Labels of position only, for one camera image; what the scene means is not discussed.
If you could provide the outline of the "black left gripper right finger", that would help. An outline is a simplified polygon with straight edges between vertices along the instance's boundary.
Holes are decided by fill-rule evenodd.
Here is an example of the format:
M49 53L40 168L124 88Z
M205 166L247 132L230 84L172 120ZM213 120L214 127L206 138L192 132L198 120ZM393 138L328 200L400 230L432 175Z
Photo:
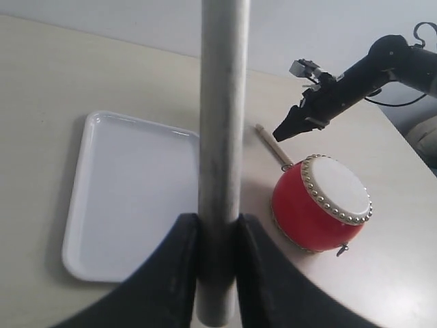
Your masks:
M236 281L243 327L373 327L307 279L253 215L236 222Z

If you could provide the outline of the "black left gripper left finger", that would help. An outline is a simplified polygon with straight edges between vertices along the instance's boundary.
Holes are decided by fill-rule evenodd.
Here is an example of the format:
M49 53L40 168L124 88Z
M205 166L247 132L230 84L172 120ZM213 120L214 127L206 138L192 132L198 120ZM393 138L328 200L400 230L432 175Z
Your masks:
M154 253L122 284L58 327L190 327L199 219L180 215Z

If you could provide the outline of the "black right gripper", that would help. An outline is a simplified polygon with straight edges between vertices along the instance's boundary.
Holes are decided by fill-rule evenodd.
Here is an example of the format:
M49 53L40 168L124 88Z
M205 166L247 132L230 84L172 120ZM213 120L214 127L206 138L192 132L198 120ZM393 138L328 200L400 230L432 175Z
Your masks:
M333 118L362 99L362 89L355 82L338 80L329 73L322 73L315 86L318 88L309 87L303 92L300 107L291 107L273 131L276 141L285 141L316 128L322 130Z

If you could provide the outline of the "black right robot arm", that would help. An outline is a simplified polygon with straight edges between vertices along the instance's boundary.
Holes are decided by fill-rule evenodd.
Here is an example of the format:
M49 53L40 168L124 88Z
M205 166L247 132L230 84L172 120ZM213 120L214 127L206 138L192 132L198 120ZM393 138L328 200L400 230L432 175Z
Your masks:
M368 54L338 77L305 59L293 62L295 77L315 79L298 105L290 108L274 130L277 142L313 129L322 130L330 121L390 82L399 82L436 97L436 54L408 45L399 35L377 40Z

